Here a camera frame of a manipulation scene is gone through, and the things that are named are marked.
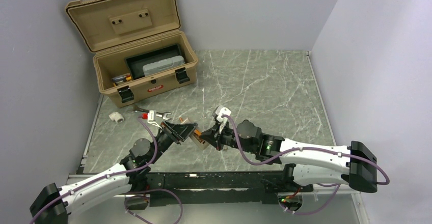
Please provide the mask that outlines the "white remote control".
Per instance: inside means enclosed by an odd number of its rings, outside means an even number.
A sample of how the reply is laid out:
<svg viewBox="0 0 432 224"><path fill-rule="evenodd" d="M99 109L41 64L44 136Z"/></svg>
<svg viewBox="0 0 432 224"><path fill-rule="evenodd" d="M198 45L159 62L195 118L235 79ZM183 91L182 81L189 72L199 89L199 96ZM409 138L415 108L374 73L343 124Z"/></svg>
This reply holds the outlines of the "white remote control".
<svg viewBox="0 0 432 224"><path fill-rule="evenodd" d="M190 135L190 138L200 150L205 150L209 145L205 140L201 139L200 136L194 135L194 132Z"/></svg>

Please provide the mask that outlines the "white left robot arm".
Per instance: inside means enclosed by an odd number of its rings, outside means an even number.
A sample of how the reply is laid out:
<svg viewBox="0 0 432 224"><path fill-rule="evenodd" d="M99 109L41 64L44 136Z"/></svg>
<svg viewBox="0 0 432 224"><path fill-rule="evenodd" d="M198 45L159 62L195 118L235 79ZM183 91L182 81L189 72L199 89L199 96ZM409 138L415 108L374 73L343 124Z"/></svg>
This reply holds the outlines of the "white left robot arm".
<svg viewBox="0 0 432 224"><path fill-rule="evenodd" d="M150 188L147 174L173 144L185 141L198 124L163 121L151 140L138 139L114 166L82 181L58 187L46 185L30 206L31 223L68 223L78 215L118 194L140 193Z"/></svg>

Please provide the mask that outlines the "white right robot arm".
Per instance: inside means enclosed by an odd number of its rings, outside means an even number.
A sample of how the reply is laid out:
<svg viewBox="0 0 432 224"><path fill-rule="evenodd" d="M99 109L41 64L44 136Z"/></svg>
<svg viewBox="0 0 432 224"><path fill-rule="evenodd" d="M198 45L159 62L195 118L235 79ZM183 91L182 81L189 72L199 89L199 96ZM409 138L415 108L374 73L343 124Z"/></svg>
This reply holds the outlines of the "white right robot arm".
<svg viewBox="0 0 432 224"><path fill-rule="evenodd" d="M228 146L255 155L258 164L281 164L281 185L287 191L311 184L345 184L351 189L377 192L377 158L358 141L350 146L322 146L300 143L263 133L244 120L235 128L216 124L201 133L200 139L217 150Z"/></svg>

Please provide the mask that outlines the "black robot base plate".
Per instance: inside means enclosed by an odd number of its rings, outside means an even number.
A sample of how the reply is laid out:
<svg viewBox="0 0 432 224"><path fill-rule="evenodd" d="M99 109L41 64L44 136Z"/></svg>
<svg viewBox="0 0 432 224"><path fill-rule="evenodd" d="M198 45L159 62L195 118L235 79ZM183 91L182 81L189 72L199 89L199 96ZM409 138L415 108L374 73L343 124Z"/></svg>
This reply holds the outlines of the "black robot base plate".
<svg viewBox="0 0 432 224"><path fill-rule="evenodd" d="M129 193L148 191L151 207L176 204L165 190L183 204L248 203L277 204L277 196L312 192L311 184L299 186L283 171L148 173Z"/></svg>

